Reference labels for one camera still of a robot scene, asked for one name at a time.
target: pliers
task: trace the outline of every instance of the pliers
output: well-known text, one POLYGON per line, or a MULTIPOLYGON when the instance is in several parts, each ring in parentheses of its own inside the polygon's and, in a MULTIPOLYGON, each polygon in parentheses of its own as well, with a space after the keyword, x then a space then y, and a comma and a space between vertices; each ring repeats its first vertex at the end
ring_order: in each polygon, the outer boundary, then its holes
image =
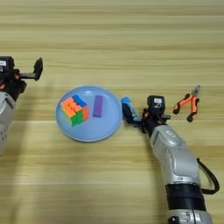
POLYGON ((185 98, 181 101, 179 101, 175 106, 174 110, 172 111, 174 115, 177 115, 180 111, 180 108, 187 104, 189 101, 191 101, 192 108, 191 108, 191 114, 186 118, 186 120, 191 123, 195 116, 198 113, 198 103, 200 99, 197 97, 200 92, 200 85, 195 87, 193 91, 190 94, 186 94, 185 98))

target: round plate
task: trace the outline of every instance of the round plate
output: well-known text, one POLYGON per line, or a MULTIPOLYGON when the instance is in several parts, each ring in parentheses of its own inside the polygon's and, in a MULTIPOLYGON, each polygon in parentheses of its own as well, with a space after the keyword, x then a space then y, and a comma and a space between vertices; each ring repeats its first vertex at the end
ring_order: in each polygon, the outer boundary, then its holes
POLYGON ((120 127, 122 118, 122 106, 118 99, 101 87, 77 87, 65 94, 56 108, 56 120, 60 129, 72 139, 82 142, 96 142, 111 136, 120 127), (61 111, 60 103, 74 95, 78 95, 89 106, 89 118, 72 127, 61 111), (103 96, 101 118, 93 117, 96 95, 103 96))

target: orange pliers handle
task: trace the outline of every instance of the orange pliers handle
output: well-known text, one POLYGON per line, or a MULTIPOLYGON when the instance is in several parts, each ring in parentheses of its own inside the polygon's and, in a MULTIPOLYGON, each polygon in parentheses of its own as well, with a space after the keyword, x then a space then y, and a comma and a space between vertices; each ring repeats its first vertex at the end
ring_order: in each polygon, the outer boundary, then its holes
POLYGON ((185 98, 179 101, 175 106, 174 110, 172 111, 174 115, 177 115, 180 111, 180 108, 187 104, 193 98, 192 94, 186 94, 185 98))
POLYGON ((191 101, 191 114, 186 118, 186 120, 191 123, 195 116, 198 113, 198 103, 200 99, 192 94, 186 94, 185 98, 181 101, 179 101, 175 106, 174 110, 172 111, 173 114, 177 115, 180 111, 180 108, 187 104, 189 101, 191 101))
POLYGON ((198 103, 200 99, 196 96, 192 98, 192 107, 191 107, 191 114, 186 118, 186 120, 191 123, 195 116, 198 114, 198 103))

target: purple block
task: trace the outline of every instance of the purple block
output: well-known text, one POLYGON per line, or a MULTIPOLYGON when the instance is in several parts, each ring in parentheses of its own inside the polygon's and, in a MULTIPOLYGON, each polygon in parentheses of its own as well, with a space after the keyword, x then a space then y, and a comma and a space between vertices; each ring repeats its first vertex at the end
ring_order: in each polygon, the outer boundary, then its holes
POLYGON ((102 117, 102 95, 94 97, 93 117, 102 117))

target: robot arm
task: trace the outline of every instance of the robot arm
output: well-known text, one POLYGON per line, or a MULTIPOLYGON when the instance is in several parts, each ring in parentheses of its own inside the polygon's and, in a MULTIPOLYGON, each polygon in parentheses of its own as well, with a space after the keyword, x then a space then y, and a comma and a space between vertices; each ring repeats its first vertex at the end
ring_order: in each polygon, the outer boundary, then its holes
POLYGON ((14 69, 12 57, 0 57, 0 156, 3 154, 4 142, 16 108, 16 100, 25 91, 26 83, 22 79, 37 81, 43 71, 43 61, 38 59, 33 73, 20 73, 14 69))
MULTIPOLYGON (((169 207, 168 224, 212 224, 202 193, 219 191, 217 179, 189 151, 186 142, 166 124, 170 116, 164 114, 165 98, 151 95, 148 105, 138 124, 140 130, 150 136, 151 148, 161 165, 169 207), (204 166, 214 182, 214 190, 201 189, 199 164, 204 166)), ((136 125, 132 115, 134 109, 129 107, 132 107, 131 103, 122 101, 127 122, 136 125)))
POLYGON ((5 92, 0 92, 0 156, 3 154, 7 131, 14 118, 15 102, 5 92))

